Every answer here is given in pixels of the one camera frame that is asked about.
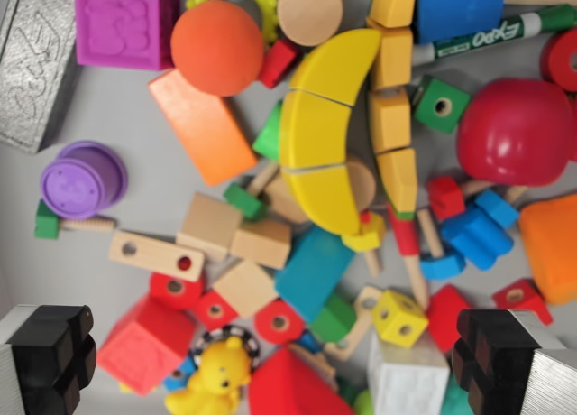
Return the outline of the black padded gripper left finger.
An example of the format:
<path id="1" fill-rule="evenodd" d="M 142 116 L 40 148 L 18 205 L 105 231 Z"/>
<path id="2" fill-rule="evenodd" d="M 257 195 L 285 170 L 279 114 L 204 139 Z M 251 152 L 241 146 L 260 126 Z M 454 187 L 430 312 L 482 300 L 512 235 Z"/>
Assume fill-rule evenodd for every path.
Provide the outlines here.
<path id="1" fill-rule="evenodd" d="M 1 319 L 1 412 L 72 414 L 96 368 L 90 307 L 18 305 Z"/>

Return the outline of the black padded gripper right finger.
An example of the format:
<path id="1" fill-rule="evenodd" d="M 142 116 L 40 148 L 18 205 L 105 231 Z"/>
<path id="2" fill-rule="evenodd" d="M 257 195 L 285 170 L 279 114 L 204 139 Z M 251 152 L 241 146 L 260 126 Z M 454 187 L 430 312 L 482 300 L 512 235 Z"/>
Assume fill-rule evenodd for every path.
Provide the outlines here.
<path id="1" fill-rule="evenodd" d="M 452 367 L 475 414 L 574 414 L 576 350 L 529 310 L 464 309 Z"/>

